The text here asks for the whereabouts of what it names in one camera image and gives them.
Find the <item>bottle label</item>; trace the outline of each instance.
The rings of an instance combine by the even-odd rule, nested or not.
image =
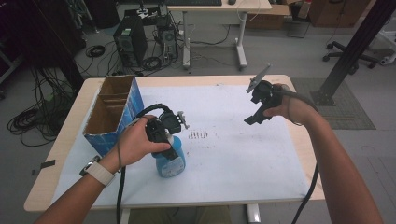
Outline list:
[[[166,165],[161,169],[161,172],[163,177],[171,177],[180,174],[183,170],[184,161],[181,157],[177,157],[176,159],[166,163]]]

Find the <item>chair wheel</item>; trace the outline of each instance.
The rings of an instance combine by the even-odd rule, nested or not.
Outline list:
[[[373,69],[376,66],[376,63],[370,63],[367,67]]]
[[[326,49],[332,49],[332,48],[334,48],[334,44],[328,44],[328,45],[326,46]]]
[[[330,57],[327,55],[323,56],[322,60],[323,60],[323,62],[328,62],[330,60]]]

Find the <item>black pole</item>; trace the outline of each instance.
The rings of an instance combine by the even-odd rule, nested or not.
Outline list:
[[[396,0],[376,0],[373,8],[353,35],[346,50],[318,91],[311,91],[316,105],[334,105],[332,97],[349,69],[373,41],[396,8]]]

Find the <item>smartwatch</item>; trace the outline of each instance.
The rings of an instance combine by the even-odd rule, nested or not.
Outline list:
[[[100,160],[101,158],[99,156],[93,157],[79,174],[82,176],[90,174],[93,178],[107,187],[116,175],[111,174],[105,167],[99,164],[98,162]]]

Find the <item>right hand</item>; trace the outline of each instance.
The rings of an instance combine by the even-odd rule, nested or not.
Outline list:
[[[317,115],[318,112],[310,105],[297,98],[283,96],[281,105],[268,108],[264,110],[263,114],[266,117],[283,116],[285,119],[292,122],[305,125],[310,118]]]

